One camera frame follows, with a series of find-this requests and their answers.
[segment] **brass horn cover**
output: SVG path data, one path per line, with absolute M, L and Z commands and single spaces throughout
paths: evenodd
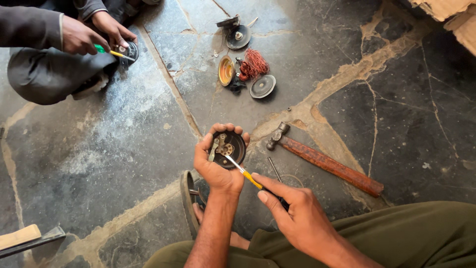
M 222 86 L 228 86 L 236 75 L 235 64 L 230 56 L 223 56 L 218 65 L 218 80 Z

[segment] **wooden hammer handle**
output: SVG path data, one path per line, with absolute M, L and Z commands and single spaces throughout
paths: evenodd
M 279 141 L 284 148 L 293 152 L 294 154 L 302 157 L 315 164 L 316 166 L 329 171 L 330 173 L 341 177 L 348 181 L 353 186 L 368 193 L 373 197 L 379 197 L 380 193 L 384 189 L 384 185 L 374 181 L 373 179 L 365 176 L 364 174 L 350 169 L 329 156 L 318 152 L 310 147 L 307 147 L 293 139 L 282 137 Z

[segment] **stone floor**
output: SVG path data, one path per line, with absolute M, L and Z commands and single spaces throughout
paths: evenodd
M 219 59 L 244 54 L 214 24 L 234 14 L 242 24 L 259 17 L 249 47 L 277 79 L 261 101 L 217 83 Z M 247 170 L 274 177 L 271 156 L 331 220 L 430 200 L 476 204 L 476 58 L 440 26 L 389 1 L 163 0 L 130 29 L 138 62 L 104 92 L 53 106 L 16 95 L 0 49 L 0 234 L 30 224 L 68 233 L 0 267 L 140 268 L 190 239 L 178 179 L 215 122 L 252 134 Z M 281 121 L 290 137 L 383 183 L 383 197 L 266 150 Z M 256 193 L 245 183 L 233 226 L 245 238 L 277 228 Z

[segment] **hammer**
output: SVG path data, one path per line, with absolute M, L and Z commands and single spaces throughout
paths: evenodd
M 289 130 L 290 126 L 284 122 L 279 124 L 279 127 L 273 131 L 271 139 L 266 144 L 266 148 L 273 151 L 276 144 L 283 146 L 290 152 L 302 157 L 304 160 L 340 177 L 359 188 L 360 190 L 368 193 L 373 197 L 379 197 L 380 193 L 384 189 L 384 185 L 374 181 L 373 179 L 365 176 L 364 174 L 357 172 L 329 156 L 318 152 L 310 147 L 305 146 L 293 139 L 290 139 L 284 134 Z

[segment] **bolt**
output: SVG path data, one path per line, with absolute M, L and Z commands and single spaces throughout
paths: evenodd
M 243 38 L 243 34 L 242 34 L 241 32 L 239 32 L 239 31 L 237 31 L 237 32 L 235 33 L 235 39 L 236 39 L 236 40 L 240 40 L 241 38 Z

